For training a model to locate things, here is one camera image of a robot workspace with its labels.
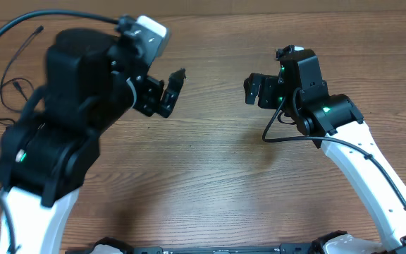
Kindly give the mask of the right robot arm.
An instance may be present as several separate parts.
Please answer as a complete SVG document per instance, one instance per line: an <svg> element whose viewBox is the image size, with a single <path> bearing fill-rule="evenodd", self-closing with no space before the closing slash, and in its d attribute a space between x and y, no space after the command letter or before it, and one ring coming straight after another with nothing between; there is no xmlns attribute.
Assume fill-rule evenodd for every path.
<svg viewBox="0 0 406 254"><path fill-rule="evenodd" d="M299 136L266 143L311 140L341 170L366 207L378 242L334 231L313 240L306 253L406 253L406 185L383 156L363 114L344 94L330 95L317 55L288 45L276 51L278 75L251 73L244 81L246 104L272 109L272 121L292 119Z"/></svg>

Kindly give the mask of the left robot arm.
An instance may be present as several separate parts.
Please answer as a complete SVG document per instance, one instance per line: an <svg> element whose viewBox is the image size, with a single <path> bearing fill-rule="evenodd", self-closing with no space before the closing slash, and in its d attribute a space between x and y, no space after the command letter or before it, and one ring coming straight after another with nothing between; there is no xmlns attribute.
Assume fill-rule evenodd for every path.
<svg viewBox="0 0 406 254"><path fill-rule="evenodd" d="M134 109L169 117L185 72L148 74L168 30L135 25L109 35L87 28L57 34L46 54L47 79L1 138L0 181L7 209L1 246L57 253L85 175L100 155L103 132Z"/></svg>

